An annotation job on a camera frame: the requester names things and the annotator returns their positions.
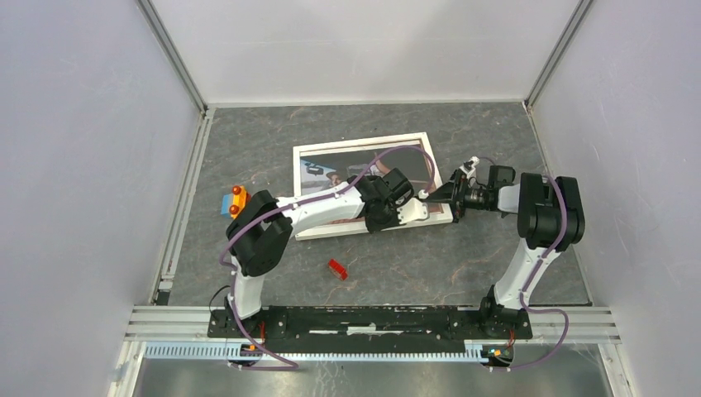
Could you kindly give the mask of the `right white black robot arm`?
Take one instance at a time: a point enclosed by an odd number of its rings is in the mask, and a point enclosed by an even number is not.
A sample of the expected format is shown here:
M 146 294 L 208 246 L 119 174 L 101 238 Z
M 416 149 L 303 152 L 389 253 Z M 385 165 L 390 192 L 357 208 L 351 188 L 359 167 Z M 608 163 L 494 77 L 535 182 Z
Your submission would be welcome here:
M 521 173 L 506 165 L 491 165 L 486 183 L 474 177 L 469 163 L 430 194 L 427 203 L 446 203 L 454 222 L 469 209 L 514 214 L 519 244 L 502 278 L 481 300 L 477 324 L 487 337 L 525 327 L 528 304 L 548 266 L 584 235 L 584 210 L 578 181 Z

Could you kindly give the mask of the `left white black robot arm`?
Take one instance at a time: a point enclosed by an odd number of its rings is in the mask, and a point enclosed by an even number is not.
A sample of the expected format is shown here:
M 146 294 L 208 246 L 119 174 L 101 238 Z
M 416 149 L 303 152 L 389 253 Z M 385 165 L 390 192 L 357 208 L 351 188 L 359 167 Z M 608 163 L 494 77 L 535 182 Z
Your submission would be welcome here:
M 309 229 L 360 218 L 369 233 L 423 221 L 425 203 L 398 169 L 384 176 L 358 175 L 337 186 L 299 197 L 252 196 L 226 229 L 221 265 L 231 267 L 228 326 L 240 337 L 259 328 L 265 275 L 281 261 L 289 240 Z

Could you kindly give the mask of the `white wooden picture frame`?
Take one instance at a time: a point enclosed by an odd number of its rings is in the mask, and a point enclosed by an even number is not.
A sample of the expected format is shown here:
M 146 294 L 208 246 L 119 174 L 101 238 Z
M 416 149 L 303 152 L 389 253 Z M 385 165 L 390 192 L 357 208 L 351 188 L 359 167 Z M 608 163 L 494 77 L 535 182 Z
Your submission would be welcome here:
M 403 172 L 415 191 L 432 192 L 443 185 L 426 132 L 334 141 L 293 148 L 293 194 L 302 196 L 333 188 L 359 174 L 377 155 L 391 148 L 367 173 Z

